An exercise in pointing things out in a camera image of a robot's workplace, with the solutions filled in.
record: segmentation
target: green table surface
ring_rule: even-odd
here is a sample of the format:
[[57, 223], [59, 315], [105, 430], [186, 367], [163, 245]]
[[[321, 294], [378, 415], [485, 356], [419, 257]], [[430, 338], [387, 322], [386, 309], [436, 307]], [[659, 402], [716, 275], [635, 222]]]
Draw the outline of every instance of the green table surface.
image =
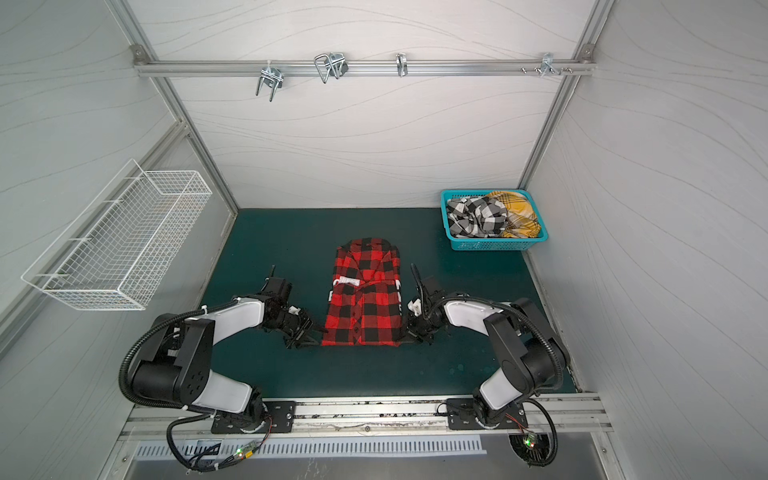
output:
[[[255, 293], [271, 265], [293, 284], [290, 303], [325, 324], [336, 248], [349, 240], [382, 237], [402, 260], [403, 302], [415, 296], [410, 263], [446, 291], [497, 301], [533, 299], [540, 307], [521, 253], [451, 249], [440, 209], [323, 209], [240, 211], [203, 304]], [[315, 346], [286, 349], [283, 337], [248, 329], [214, 347], [213, 370], [259, 386], [265, 397], [467, 394], [497, 368], [488, 337], [466, 328], [439, 332], [433, 345]], [[562, 392], [575, 392], [571, 377]]]

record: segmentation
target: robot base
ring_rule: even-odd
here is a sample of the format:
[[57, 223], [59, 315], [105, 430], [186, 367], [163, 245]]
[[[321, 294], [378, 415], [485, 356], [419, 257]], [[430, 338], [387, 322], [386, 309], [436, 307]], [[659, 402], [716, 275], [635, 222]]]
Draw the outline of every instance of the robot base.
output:
[[[496, 429], [518, 429], [518, 424], [506, 418], [498, 425], [483, 425], [475, 416], [473, 399], [447, 399], [445, 401], [448, 409], [448, 428], [451, 430], [496, 430]], [[528, 426], [528, 420], [525, 418], [525, 411], [520, 415], [520, 409], [512, 404], [505, 412], [520, 422], [524, 427]]]
[[[293, 414], [296, 411], [296, 402], [264, 402], [264, 415], [272, 417], [272, 433], [288, 433], [293, 429]], [[268, 425], [257, 425], [255, 432], [266, 433]], [[226, 435], [227, 433], [244, 433], [237, 428], [237, 422], [233, 422], [227, 415], [214, 417], [214, 424], [210, 427], [214, 435]]]

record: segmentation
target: white wire basket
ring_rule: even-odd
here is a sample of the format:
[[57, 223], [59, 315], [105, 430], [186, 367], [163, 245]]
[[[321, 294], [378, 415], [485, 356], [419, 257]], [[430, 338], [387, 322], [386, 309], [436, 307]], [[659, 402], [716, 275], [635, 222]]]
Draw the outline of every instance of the white wire basket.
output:
[[[103, 200], [110, 186], [119, 193]], [[210, 195], [195, 170], [131, 161], [22, 280], [77, 310], [144, 310]]]

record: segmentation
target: wavy line pattern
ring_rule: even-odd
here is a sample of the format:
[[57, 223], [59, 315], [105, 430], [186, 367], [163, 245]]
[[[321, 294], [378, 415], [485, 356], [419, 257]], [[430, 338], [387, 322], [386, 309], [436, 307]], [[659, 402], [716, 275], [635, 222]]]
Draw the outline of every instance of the wavy line pattern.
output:
[[768, 478], [768, 10], [624, 0], [529, 185], [627, 478]]
[[[174, 119], [132, 71], [100, 0], [2, 2], [0, 35], [3, 311], [25, 287], [26, 267]], [[186, 141], [164, 162], [203, 170]], [[197, 301], [228, 220], [227, 205], [212, 197], [146, 312], [80, 313], [39, 299], [0, 360], [1, 477], [98, 477], [131, 409], [115, 385], [122, 356], [155, 316]], [[46, 454], [34, 445], [47, 445]]]
[[593, 0], [130, 0], [165, 60], [570, 58]]
[[253, 84], [174, 80], [238, 203], [271, 208], [434, 207], [445, 188], [514, 186], [557, 88], [538, 78], [342, 78], [292, 84], [270, 103]]

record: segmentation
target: red and black checkered shirt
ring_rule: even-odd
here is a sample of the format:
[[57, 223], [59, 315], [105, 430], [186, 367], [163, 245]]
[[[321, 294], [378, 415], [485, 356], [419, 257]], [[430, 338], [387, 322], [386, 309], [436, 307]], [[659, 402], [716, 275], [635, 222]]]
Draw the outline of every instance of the red and black checkered shirt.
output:
[[381, 238], [339, 247], [323, 345], [397, 346], [401, 327], [397, 247]]

